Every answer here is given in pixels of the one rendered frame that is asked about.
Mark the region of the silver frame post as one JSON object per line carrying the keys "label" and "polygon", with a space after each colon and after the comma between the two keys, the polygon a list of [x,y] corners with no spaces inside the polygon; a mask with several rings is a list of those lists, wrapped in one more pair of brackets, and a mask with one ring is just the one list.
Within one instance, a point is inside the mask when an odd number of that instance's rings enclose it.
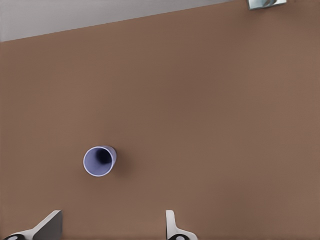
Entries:
{"label": "silver frame post", "polygon": [[287,0],[247,0],[248,9],[258,10],[287,3]]}

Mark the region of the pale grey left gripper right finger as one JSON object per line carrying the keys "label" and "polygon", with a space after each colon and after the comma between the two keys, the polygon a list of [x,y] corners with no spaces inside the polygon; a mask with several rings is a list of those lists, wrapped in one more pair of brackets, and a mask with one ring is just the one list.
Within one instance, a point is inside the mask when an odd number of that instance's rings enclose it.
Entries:
{"label": "pale grey left gripper right finger", "polygon": [[193,232],[177,227],[175,213],[173,210],[165,211],[165,220],[166,240],[198,240],[198,237]]}

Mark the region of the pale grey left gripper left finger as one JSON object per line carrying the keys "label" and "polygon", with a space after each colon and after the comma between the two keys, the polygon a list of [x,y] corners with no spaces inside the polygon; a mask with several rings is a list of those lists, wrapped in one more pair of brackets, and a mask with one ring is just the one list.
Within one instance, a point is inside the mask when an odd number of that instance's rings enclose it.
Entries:
{"label": "pale grey left gripper left finger", "polygon": [[63,211],[54,210],[35,227],[8,235],[3,240],[60,240],[63,233]]}

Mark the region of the purple cup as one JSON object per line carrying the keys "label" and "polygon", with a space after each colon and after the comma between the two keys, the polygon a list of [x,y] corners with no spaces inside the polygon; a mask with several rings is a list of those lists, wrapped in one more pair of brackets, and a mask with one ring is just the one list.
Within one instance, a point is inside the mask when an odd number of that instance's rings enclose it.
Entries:
{"label": "purple cup", "polygon": [[109,145],[94,146],[83,157],[83,167],[94,177],[107,175],[117,160],[116,150]]}

